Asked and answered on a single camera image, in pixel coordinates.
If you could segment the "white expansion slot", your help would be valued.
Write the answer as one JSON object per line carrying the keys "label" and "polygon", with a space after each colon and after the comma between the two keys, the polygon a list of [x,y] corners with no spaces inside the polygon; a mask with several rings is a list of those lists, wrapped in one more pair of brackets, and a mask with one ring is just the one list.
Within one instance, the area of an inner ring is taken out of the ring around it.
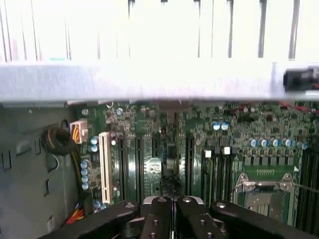
{"label": "white expansion slot", "polygon": [[99,134],[99,154],[102,203],[110,204],[113,200],[113,173],[109,132],[102,132]]}

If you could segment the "white power connector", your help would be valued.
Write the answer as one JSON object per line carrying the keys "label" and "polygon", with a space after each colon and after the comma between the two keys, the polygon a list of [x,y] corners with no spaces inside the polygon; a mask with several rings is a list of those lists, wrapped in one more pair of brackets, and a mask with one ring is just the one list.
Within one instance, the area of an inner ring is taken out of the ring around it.
{"label": "white power connector", "polygon": [[88,141],[88,122],[81,119],[70,123],[70,135],[76,144]]}

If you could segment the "metal locking lever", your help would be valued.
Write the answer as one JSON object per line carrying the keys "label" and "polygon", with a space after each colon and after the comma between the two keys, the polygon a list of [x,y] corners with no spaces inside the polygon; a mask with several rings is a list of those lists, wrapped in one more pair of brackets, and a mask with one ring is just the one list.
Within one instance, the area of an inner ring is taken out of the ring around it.
{"label": "metal locking lever", "polygon": [[301,185],[301,184],[297,184],[297,183],[293,183],[293,185],[295,187],[299,187],[299,188],[302,188],[302,189],[305,189],[305,190],[309,190],[311,192],[319,193],[319,189],[311,188],[309,186],[305,186],[305,185]]}

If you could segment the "black expansion slot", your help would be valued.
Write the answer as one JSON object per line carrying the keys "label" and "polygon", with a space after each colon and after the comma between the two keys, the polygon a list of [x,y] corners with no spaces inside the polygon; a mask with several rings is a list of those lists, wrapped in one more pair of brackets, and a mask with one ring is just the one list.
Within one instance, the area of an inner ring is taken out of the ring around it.
{"label": "black expansion slot", "polygon": [[141,203],[144,199],[144,141],[142,135],[137,135],[135,138],[135,163],[137,200]]}
{"label": "black expansion slot", "polygon": [[120,174],[120,189],[121,200],[127,200],[129,198],[128,190],[128,154],[127,154],[127,142],[124,136],[118,140],[119,145],[119,174]]}
{"label": "black expansion slot", "polygon": [[195,159],[195,140],[191,135],[186,136],[185,146],[185,193],[192,195],[193,173]]}

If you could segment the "green motherboard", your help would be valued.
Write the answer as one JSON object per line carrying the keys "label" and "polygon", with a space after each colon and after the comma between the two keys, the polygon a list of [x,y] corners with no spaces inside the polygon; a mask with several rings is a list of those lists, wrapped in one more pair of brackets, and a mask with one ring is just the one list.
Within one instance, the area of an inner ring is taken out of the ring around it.
{"label": "green motherboard", "polygon": [[[75,108],[88,122],[88,141],[78,144],[80,187],[89,213],[121,200],[119,143],[128,154],[128,200],[137,200],[135,138],[144,141],[144,199],[185,196],[186,136],[195,140],[192,195],[210,208],[232,202],[240,173],[319,189],[319,102],[110,103]],[[99,134],[110,133],[113,200],[102,203]],[[319,193],[295,187],[293,227],[319,237]]]}

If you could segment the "dark grey PC case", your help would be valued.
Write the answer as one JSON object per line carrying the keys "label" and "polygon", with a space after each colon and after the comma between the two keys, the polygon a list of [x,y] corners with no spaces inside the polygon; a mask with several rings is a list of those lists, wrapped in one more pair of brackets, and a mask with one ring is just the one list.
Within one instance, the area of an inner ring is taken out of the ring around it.
{"label": "dark grey PC case", "polygon": [[[38,239],[94,214],[70,135],[78,106],[278,101],[319,102],[319,60],[0,64],[0,239]],[[176,229],[176,202],[186,196],[168,197],[168,239],[186,239]],[[111,239],[139,239],[142,225],[129,222]]]}

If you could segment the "CPU socket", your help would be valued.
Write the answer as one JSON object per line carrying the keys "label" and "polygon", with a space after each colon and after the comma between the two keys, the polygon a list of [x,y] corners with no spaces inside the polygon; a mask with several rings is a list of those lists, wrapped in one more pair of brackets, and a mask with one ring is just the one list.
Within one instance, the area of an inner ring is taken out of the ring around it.
{"label": "CPU socket", "polygon": [[232,202],[290,226],[294,225],[297,199],[293,175],[279,179],[250,179],[240,173],[234,186]]}

